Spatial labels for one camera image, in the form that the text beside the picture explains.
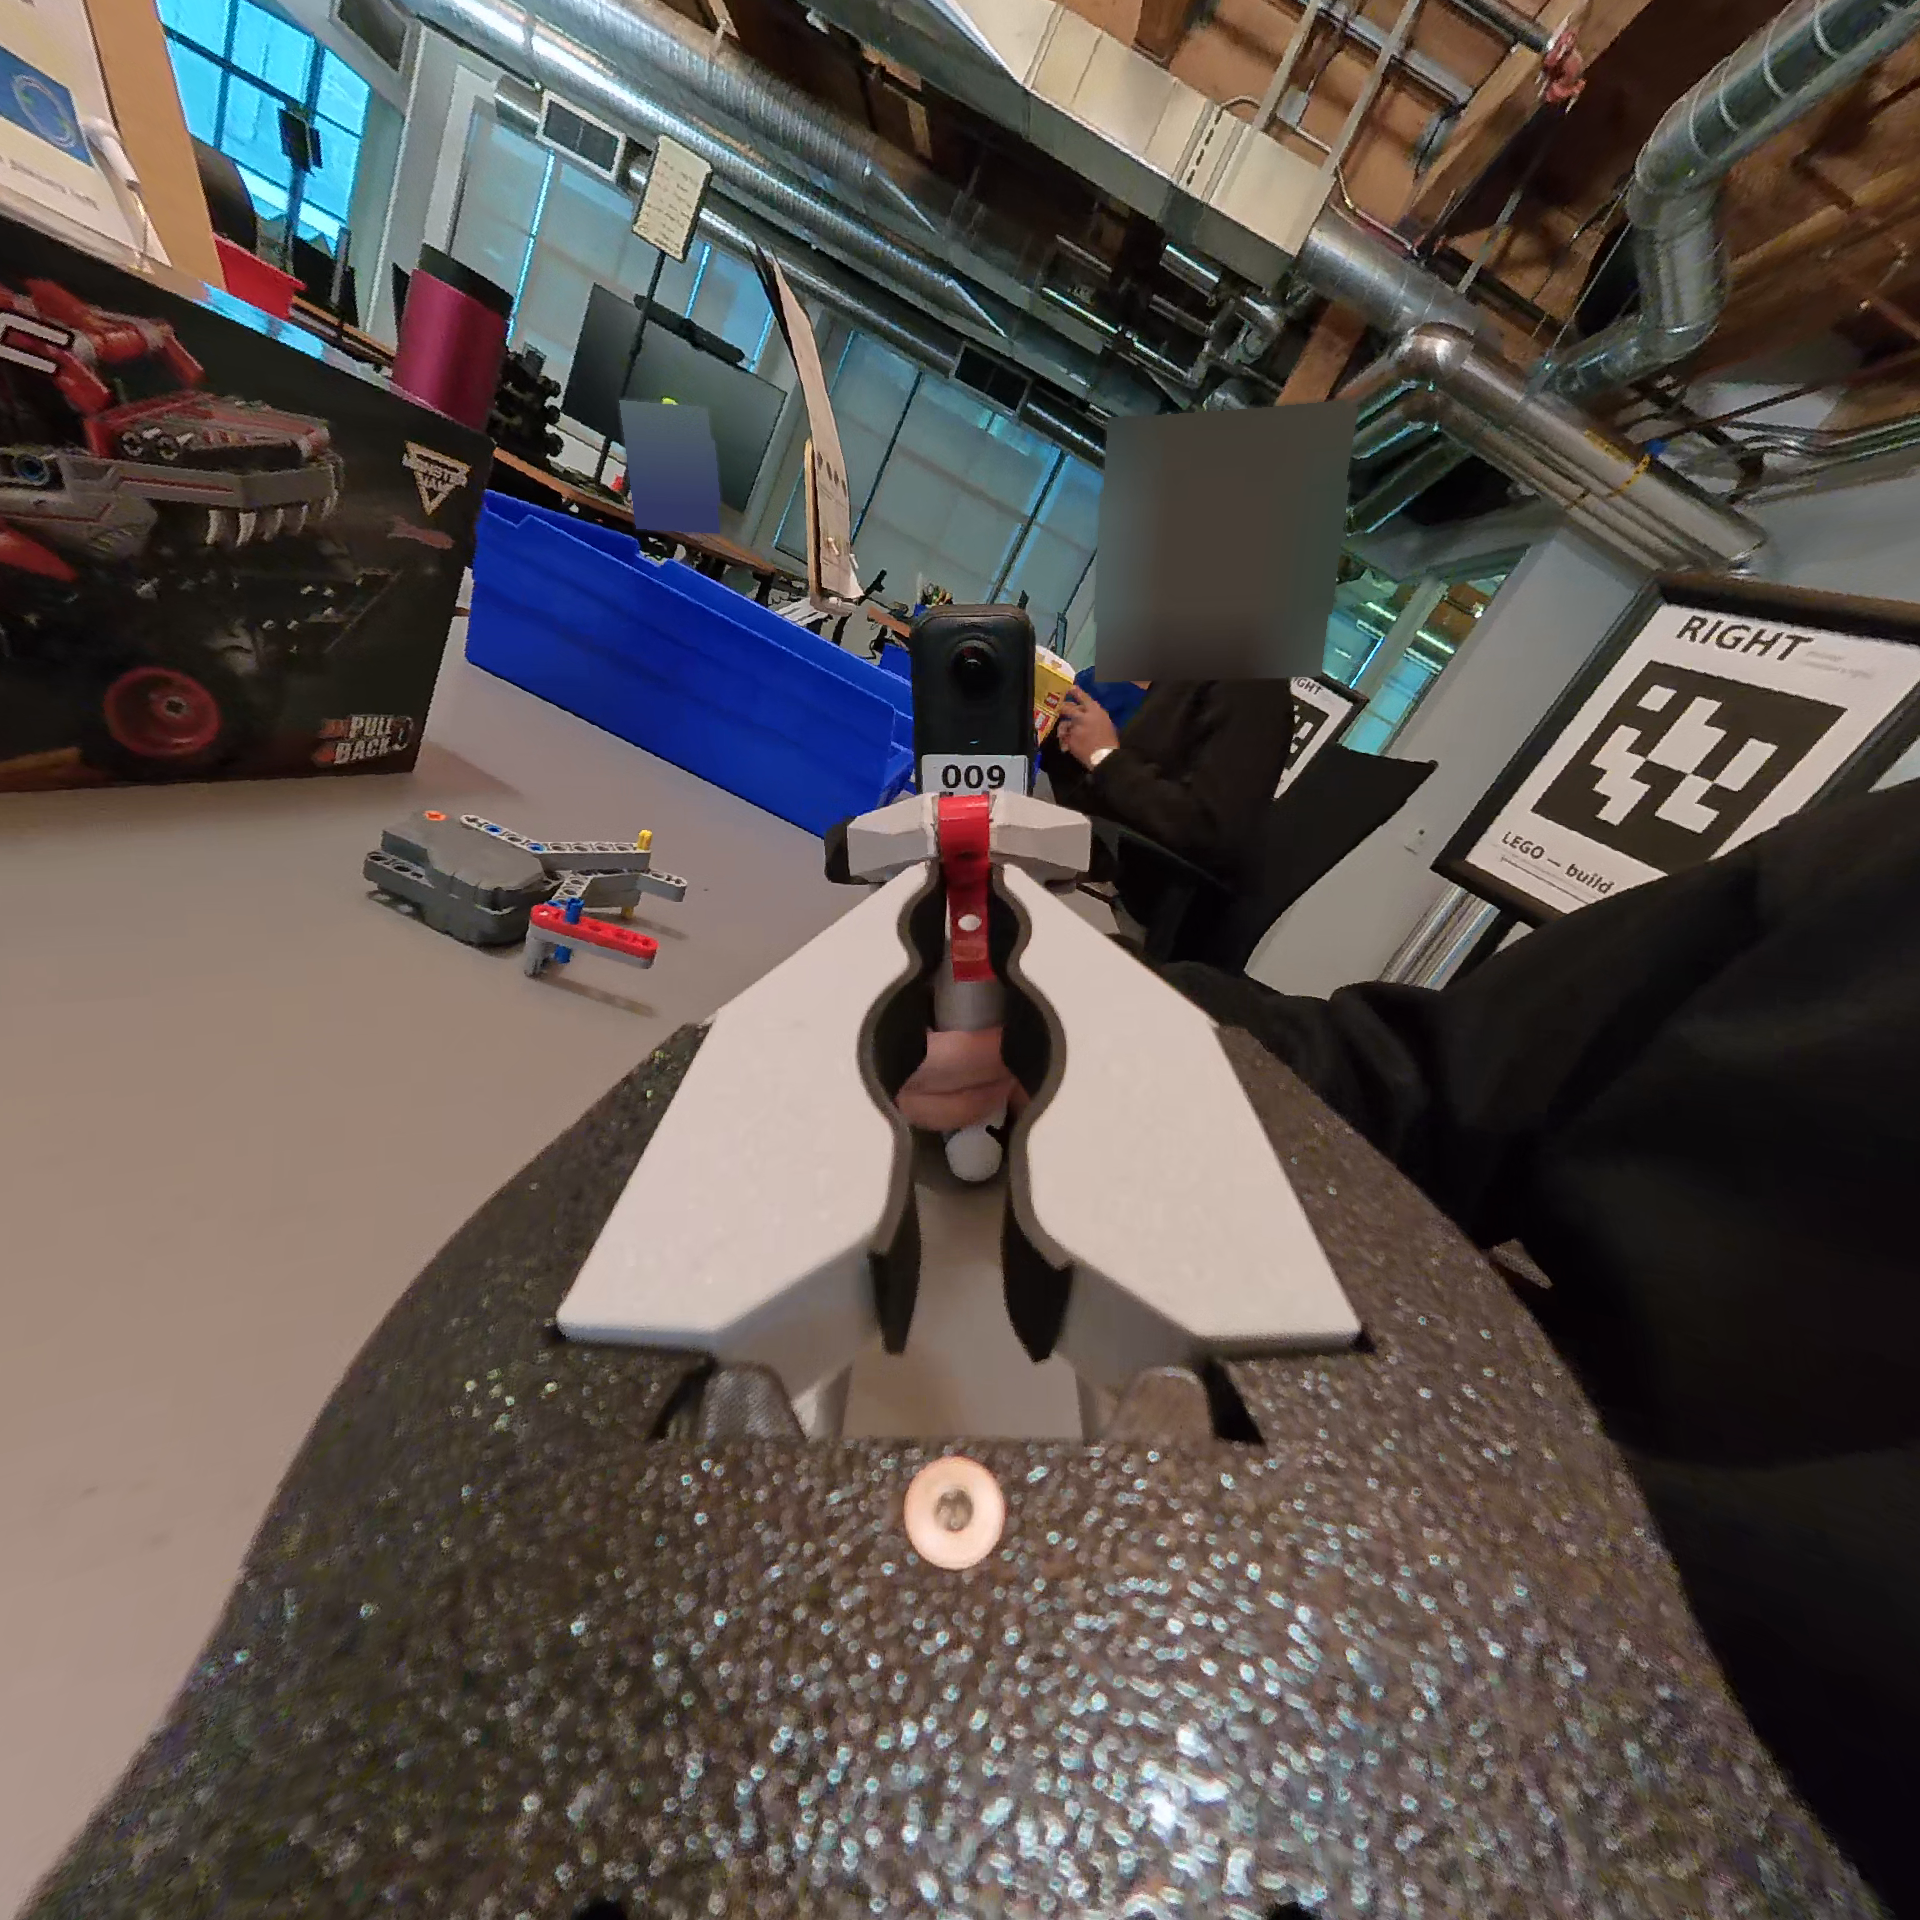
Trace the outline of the red angled lego beam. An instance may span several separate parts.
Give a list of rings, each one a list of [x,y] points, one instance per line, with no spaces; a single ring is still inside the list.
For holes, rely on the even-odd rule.
[[[992,797],[941,795],[935,827],[946,899],[946,963],[957,987],[994,984]]]

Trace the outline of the computer monitor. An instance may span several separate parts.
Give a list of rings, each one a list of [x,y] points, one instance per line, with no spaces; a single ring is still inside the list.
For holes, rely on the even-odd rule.
[[[624,400],[672,400],[706,409],[722,466],[757,469],[784,393],[771,381],[693,344],[664,320],[642,320],[631,298],[594,284],[573,348],[560,415],[592,437],[622,443]]]

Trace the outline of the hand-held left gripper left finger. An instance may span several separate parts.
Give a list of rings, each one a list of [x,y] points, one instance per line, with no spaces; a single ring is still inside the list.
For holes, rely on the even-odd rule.
[[[905,1218],[906,1131],[873,1021],[921,971],[906,868],[711,1019],[558,1329],[713,1357],[855,1357]]]

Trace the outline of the large framed marker sign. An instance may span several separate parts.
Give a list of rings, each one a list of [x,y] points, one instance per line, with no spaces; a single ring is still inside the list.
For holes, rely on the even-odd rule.
[[[1431,866],[1543,927],[1872,789],[1914,732],[1914,604],[1669,575]]]

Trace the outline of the maroon water bottle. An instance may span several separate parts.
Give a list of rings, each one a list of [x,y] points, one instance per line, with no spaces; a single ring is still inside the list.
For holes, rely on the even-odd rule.
[[[512,331],[512,292],[421,248],[398,306],[390,381],[472,433],[487,431]]]

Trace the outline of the grey lego assembly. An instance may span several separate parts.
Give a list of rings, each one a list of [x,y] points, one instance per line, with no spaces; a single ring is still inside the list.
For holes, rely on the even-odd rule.
[[[659,871],[653,836],[530,836],[474,815],[418,809],[378,835],[362,879],[387,906],[450,940],[519,946],[523,975],[539,976],[575,951],[599,951],[647,970],[655,937],[638,931],[634,904],[685,899],[681,876]]]

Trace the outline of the black lego set box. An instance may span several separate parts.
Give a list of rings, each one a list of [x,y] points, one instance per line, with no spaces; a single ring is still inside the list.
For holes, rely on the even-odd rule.
[[[409,772],[490,443],[11,218],[1,323],[3,793]]]

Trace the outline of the person's right hand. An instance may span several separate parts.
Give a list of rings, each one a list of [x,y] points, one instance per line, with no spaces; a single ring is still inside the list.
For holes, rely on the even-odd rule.
[[[917,1129],[954,1135],[1018,1113],[1029,1092],[1000,1058],[1000,1027],[930,1028],[922,1060],[895,1092],[903,1121]]]

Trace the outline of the person's right forearm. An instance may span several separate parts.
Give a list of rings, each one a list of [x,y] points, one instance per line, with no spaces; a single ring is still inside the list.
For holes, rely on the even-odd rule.
[[[1287,996],[1159,976],[1256,1041],[1448,1211],[1515,1237],[1546,1162],[1773,1178],[1841,1203],[1914,1184],[1914,783],[1811,808],[1579,907],[1441,991]]]

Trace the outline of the person's black sweater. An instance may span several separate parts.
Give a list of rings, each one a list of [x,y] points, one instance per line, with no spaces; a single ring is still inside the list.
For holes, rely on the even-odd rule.
[[[1917,1887],[1914,1244],[1805,1184],[1560,1191],[1472,1226],[1621,1448],[1762,1741],[1885,1909]]]

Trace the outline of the blue plastic bin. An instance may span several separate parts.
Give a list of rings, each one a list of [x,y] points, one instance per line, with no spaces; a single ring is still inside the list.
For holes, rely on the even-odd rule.
[[[632,538],[498,492],[466,656],[806,833],[913,779],[905,680]]]

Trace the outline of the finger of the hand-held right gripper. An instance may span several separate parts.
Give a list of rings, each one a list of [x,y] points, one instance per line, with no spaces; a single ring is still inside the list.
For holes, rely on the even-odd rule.
[[[823,871],[839,885],[885,885],[899,874],[921,883],[938,866],[938,802],[903,795],[842,824],[823,836]]]
[[[1016,791],[990,797],[990,859],[1043,885],[1071,885],[1093,868],[1089,817]]]

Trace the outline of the silver air duct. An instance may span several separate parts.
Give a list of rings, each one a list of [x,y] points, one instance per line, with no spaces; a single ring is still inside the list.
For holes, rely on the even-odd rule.
[[[696,139],[713,181],[709,204],[781,261],[791,281],[810,280],[818,299],[848,319],[879,320],[897,346],[930,346],[937,329],[959,346],[997,355],[1037,381],[1079,400],[1099,416],[1157,415],[1187,408],[1270,402],[1280,392],[1248,369],[1194,367],[1197,385],[1182,385],[1182,367],[1149,349],[1133,331],[1099,336],[1058,331],[1062,315],[1043,304],[1024,311],[947,272],[938,259],[913,251],[855,211],[813,187],[766,172],[725,144]]]
[[[560,90],[583,99],[595,73],[605,93],[643,97],[658,112],[682,112],[757,160],[784,160],[794,176],[867,211],[893,211],[909,226],[981,219],[1037,231],[1043,201],[1029,178],[952,183],[925,160],[815,101],[672,7],[624,2],[406,7],[464,42],[502,43],[501,64],[530,81],[566,69]]]

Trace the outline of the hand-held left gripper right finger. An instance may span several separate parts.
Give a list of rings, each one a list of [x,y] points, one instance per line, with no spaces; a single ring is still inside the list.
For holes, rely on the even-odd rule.
[[[1215,1025],[1042,881],[999,868],[994,904],[1014,928],[1000,1058],[1025,1096],[1007,1306],[1071,1370],[1082,1434],[1153,1370],[1358,1349],[1360,1315]]]

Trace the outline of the instruction poster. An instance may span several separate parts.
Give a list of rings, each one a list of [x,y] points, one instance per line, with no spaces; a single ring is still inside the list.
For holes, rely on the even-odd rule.
[[[82,2],[1,2],[1,204],[123,269],[170,265]]]

